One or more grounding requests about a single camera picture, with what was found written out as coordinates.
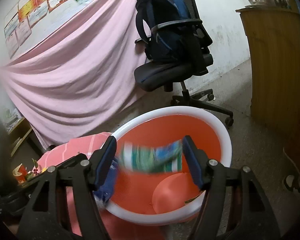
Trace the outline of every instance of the chair caster wheel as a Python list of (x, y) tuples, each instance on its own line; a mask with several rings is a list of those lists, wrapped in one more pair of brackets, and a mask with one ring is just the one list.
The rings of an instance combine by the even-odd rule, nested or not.
[(227, 117), (225, 120), (226, 126), (230, 127), (233, 125), (233, 118), (232, 117)]
[(210, 94), (208, 94), (207, 98), (209, 101), (211, 101), (214, 99), (214, 95), (212, 93), (210, 93)]
[(176, 100), (171, 100), (170, 101), (170, 106), (177, 106), (177, 105), (178, 105), (178, 103), (177, 103)]

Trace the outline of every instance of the plastic tub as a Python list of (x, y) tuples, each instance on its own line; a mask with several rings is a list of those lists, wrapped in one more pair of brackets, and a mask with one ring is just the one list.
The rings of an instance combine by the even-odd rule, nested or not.
[[(226, 167), (231, 163), (232, 147), (226, 128), (217, 117), (203, 109), (189, 106), (157, 109), (127, 122), (112, 135), (117, 139), (117, 153), (125, 141), (159, 147), (190, 135), (209, 158)], [(184, 159), (182, 172), (189, 172)], [(167, 225), (187, 220), (199, 212), (204, 193), (176, 210), (161, 214), (152, 211), (152, 193), (172, 174), (119, 172), (114, 195), (106, 209), (121, 219), (140, 225)]]

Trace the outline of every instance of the backpack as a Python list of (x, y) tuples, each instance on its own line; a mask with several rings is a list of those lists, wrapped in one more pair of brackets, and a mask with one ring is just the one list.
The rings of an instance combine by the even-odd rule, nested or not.
[(174, 62), (186, 58), (187, 53), (180, 34), (165, 29), (158, 30), (155, 37), (151, 34), (148, 38), (143, 26), (143, 20), (151, 29), (161, 23), (190, 19), (189, 10), (183, 0), (137, 0), (136, 9), (136, 27), (140, 38), (146, 44), (145, 53), (148, 59)]

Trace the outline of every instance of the mesh chair back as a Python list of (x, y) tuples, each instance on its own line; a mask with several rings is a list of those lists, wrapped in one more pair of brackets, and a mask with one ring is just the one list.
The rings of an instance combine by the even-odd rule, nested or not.
[[(192, 19), (200, 19), (197, 5), (195, 4), (195, 0), (184, 0)], [(197, 28), (197, 34), (200, 39), (200, 45), (202, 47), (207, 47), (212, 43), (212, 39), (204, 29), (203, 25), (201, 28)]]

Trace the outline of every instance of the concrete floor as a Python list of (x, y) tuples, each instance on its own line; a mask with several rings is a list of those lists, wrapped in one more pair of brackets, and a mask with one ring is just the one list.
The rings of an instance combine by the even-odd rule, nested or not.
[[(252, 76), (250, 60), (240, 64), (220, 78), (202, 87), (212, 88), (216, 97), (213, 104), (234, 112), (234, 124), (228, 130), (232, 142), (232, 167), (248, 165), (261, 183), (277, 217), (281, 234), (285, 233), (300, 213), (300, 197), (282, 189), (282, 178), (295, 174), (293, 165), (283, 153), (284, 138), (255, 123), (250, 117)], [(115, 131), (132, 118), (169, 105), (173, 93), (163, 89), (146, 94), (131, 107), (104, 123), (91, 133)], [(222, 122), (226, 116), (212, 112)], [(225, 201), (219, 234), (226, 230), (230, 192)], [(174, 240), (186, 239), (193, 221), (173, 225)]]

